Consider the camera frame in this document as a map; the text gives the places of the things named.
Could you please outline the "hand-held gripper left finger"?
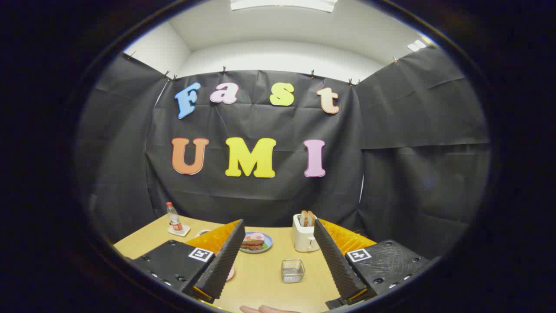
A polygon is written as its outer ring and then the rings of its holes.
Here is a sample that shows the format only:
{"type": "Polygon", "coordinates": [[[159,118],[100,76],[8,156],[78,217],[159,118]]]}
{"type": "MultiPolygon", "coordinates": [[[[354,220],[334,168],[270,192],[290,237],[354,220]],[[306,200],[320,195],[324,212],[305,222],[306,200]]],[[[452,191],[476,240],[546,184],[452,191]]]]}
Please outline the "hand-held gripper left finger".
{"type": "Polygon", "coordinates": [[[239,219],[186,243],[167,240],[130,262],[179,293],[214,303],[221,296],[244,237],[245,223],[239,219]]]}

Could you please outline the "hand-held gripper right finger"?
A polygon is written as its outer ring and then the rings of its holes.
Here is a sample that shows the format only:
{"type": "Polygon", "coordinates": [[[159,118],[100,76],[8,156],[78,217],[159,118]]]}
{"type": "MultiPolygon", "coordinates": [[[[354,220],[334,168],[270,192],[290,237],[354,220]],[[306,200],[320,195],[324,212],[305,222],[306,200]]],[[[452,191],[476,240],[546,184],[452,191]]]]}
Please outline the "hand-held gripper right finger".
{"type": "Polygon", "coordinates": [[[398,289],[421,274],[430,260],[397,243],[376,243],[322,219],[314,223],[314,237],[340,297],[328,309],[353,305],[398,289]]]}

